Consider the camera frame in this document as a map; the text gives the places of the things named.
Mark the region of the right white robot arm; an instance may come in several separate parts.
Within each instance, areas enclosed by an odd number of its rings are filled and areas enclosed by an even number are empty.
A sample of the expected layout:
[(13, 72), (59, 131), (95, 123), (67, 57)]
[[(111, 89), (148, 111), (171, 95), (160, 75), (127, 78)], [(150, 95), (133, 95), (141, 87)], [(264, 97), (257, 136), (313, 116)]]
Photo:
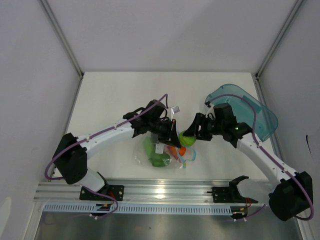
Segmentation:
[(315, 215), (312, 177), (306, 171), (297, 172), (275, 154), (269, 153), (254, 128), (237, 121), (228, 103), (215, 105), (213, 112), (214, 118), (198, 112), (183, 136), (202, 141), (222, 136), (252, 160), (267, 177), (272, 186), (266, 194), (268, 206), (278, 219), (312, 220)]

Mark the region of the light green toy pepper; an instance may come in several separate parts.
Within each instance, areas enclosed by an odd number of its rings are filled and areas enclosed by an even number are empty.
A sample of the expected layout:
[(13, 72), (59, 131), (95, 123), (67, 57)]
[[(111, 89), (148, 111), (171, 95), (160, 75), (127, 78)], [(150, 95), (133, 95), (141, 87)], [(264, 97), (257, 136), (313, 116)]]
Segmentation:
[(155, 144), (152, 142), (151, 138), (148, 136), (143, 140), (143, 149), (149, 159), (155, 153)]

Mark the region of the clear zip bag teal zipper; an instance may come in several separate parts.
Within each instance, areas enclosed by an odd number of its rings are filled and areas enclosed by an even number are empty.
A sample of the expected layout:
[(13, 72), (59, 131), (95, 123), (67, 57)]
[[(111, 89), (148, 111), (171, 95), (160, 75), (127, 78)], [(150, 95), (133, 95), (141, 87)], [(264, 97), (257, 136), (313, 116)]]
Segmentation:
[(154, 133), (141, 137), (134, 148), (133, 158), (141, 166), (152, 169), (185, 169), (188, 161), (195, 161), (197, 152), (193, 145), (195, 137), (178, 135), (181, 147), (170, 146), (160, 142)]

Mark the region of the dark green toy bell pepper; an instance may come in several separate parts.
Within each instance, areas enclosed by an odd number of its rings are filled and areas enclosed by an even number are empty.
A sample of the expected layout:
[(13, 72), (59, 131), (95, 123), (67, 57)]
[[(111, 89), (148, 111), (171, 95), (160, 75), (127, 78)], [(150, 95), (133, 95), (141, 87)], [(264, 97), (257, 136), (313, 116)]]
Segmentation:
[(171, 157), (167, 153), (154, 153), (149, 161), (151, 162), (153, 167), (162, 168), (170, 164)]

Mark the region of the red toy chili pepper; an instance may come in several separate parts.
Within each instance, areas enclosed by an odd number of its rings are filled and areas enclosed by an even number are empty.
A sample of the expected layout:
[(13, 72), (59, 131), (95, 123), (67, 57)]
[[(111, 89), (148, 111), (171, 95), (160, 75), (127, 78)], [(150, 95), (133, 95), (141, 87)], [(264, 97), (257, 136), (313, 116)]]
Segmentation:
[(175, 158), (176, 160), (178, 160), (179, 157), (178, 157), (178, 154), (177, 154), (176, 147), (169, 145), (167, 148), (168, 148), (169, 153), (172, 155), (172, 157)]

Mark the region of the orange toy pumpkin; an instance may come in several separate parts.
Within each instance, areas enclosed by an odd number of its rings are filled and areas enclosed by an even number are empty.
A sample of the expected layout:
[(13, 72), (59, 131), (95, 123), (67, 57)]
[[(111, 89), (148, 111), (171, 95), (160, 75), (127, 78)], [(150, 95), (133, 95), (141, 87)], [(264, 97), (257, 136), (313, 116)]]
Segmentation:
[(186, 153), (187, 149), (186, 147), (182, 146), (180, 149), (179, 149), (179, 155), (180, 156), (184, 156), (185, 153)]

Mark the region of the light green toy fruit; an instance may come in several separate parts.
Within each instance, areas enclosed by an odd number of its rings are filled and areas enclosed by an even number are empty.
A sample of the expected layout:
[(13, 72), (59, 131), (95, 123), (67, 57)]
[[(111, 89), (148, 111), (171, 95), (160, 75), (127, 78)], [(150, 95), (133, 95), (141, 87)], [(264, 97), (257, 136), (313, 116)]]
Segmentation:
[(194, 136), (184, 136), (183, 134), (184, 131), (179, 134), (180, 144), (185, 147), (191, 147), (197, 139)]

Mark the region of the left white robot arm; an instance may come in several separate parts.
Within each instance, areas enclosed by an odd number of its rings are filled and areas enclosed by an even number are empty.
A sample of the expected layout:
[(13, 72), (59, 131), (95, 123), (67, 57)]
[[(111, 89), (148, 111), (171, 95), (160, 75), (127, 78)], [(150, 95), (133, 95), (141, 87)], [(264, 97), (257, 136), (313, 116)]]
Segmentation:
[(68, 185), (80, 184), (90, 189), (97, 200), (103, 200), (109, 193), (108, 183), (100, 173), (88, 167), (88, 160), (113, 144), (148, 132), (157, 136), (158, 143), (181, 147), (176, 120), (167, 114), (168, 108), (164, 104), (152, 100), (146, 107), (126, 113), (106, 129), (82, 136), (67, 133), (53, 154), (53, 164)]

